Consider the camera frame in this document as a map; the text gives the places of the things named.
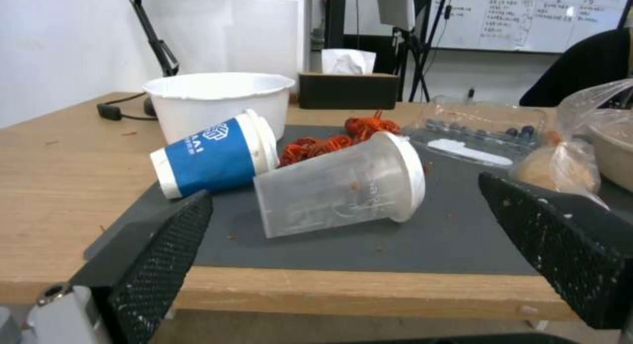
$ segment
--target black tissue box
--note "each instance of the black tissue box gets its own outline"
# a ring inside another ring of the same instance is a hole
[[[389,74],[340,75],[301,72],[299,108],[393,109],[398,76]]]

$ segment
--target clear plastic cup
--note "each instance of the clear plastic cup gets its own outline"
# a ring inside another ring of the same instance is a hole
[[[267,238],[380,218],[404,222],[425,193],[418,154],[388,132],[253,181]]]

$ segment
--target paper cup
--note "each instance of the paper cup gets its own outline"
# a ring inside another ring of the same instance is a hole
[[[279,164],[271,127],[249,109],[149,156],[167,198],[244,186]]]

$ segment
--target cutting mat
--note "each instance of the cutting mat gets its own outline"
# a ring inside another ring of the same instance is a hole
[[[301,136],[327,137],[339,128],[287,126],[282,146]],[[195,265],[315,270],[367,270],[465,274],[536,274],[510,242],[477,186],[483,171],[416,146],[426,165],[427,193],[412,219],[376,220],[267,239],[252,186],[217,194],[210,227]],[[605,182],[603,198],[633,222],[633,196]],[[129,222],[170,202],[152,185],[88,249],[91,258]]]

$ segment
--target white plastic bowl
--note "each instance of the white plastic bowl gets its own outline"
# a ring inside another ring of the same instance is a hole
[[[290,88],[284,76],[247,72],[189,74],[145,83],[167,143],[183,139],[244,112],[264,117],[277,140],[283,136]]]
[[[633,192],[633,126],[631,122],[592,124],[595,159],[600,173]]]

